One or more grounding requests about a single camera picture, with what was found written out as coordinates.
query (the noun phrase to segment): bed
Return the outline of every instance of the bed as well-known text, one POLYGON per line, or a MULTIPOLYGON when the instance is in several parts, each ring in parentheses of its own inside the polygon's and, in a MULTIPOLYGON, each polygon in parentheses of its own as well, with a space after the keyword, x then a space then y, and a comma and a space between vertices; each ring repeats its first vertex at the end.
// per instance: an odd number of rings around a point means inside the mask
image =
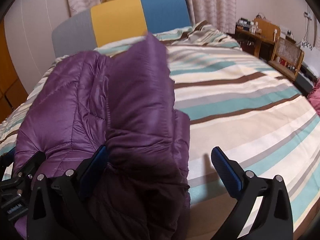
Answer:
MULTIPOLYGON (((61 24, 52 36, 57 59, 0 125, 0 155, 15 146, 29 107, 66 55, 95 49, 116 57, 146 31, 167 46, 175 108, 191 119, 187 239, 210 239, 235 205, 211 164, 215 146, 258 176, 283 176, 298 238, 320 198, 320 118, 289 81, 231 37, 205 21, 191 27, 184 0, 114 0, 61 24)), ((5 179, 10 176, 8 168, 5 179)), ((241 235, 249 232, 260 203, 258 198, 241 235)))

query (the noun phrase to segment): chair seat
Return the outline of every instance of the chair seat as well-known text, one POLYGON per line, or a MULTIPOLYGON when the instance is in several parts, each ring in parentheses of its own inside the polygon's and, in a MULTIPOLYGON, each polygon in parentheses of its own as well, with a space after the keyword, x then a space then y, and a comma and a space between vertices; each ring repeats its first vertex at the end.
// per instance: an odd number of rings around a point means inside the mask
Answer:
POLYGON ((285 66, 281 65, 280 63, 276 61, 269 61, 268 64, 272 66, 275 70, 279 71, 282 75, 286 76, 288 79, 292 81, 296 80, 295 74, 285 66))

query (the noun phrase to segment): purple quilted jacket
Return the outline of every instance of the purple quilted jacket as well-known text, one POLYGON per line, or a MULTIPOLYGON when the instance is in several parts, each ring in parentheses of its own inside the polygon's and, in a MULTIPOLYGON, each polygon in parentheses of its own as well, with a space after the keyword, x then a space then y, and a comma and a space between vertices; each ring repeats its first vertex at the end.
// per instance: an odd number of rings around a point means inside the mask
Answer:
MULTIPOLYGON (((109 164, 86 204, 108 239, 184 239, 190 120, 173 109, 169 72, 151 34, 116 58, 66 58, 20 127, 14 172, 43 151, 35 178, 61 176, 106 143, 109 164)), ((26 217, 15 226, 26 238, 26 217)))

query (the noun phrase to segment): silver screw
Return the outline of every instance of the silver screw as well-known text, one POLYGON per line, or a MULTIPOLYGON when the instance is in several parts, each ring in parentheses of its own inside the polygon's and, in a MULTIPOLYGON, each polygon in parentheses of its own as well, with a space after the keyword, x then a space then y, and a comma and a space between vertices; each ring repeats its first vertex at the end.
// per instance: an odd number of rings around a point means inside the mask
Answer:
POLYGON ((74 170, 67 170, 67 171, 66 171, 66 175, 67 175, 68 177, 71 177, 74 173, 75 173, 74 170))
POLYGON ((253 178, 254 177, 254 173, 252 171, 246 171, 245 174, 247 175, 247 177, 249 178, 253 178))
POLYGON ((277 176, 276 176, 276 180, 279 181, 279 182, 281 182, 281 181, 283 181, 283 178, 282 178, 280 175, 277 175, 277 176))
POLYGON ((43 180, 43 179, 44 179, 44 175, 43 174, 38 175, 37 180, 43 180))

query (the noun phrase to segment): wall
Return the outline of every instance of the wall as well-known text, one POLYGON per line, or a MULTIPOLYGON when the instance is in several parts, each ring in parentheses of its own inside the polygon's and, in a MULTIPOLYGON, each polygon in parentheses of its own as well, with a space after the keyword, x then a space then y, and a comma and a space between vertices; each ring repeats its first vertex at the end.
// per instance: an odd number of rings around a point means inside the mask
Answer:
MULTIPOLYGON (((254 19, 263 13, 272 23, 290 29, 297 42, 306 34, 306 18, 303 13, 308 9, 305 0, 237 0, 237 18, 254 19)), ((310 22, 309 42, 314 42, 314 21, 310 22)))
POLYGON ((16 0, 7 12, 8 49, 28 93, 55 59, 52 30, 69 17, 67 0, 16 0))

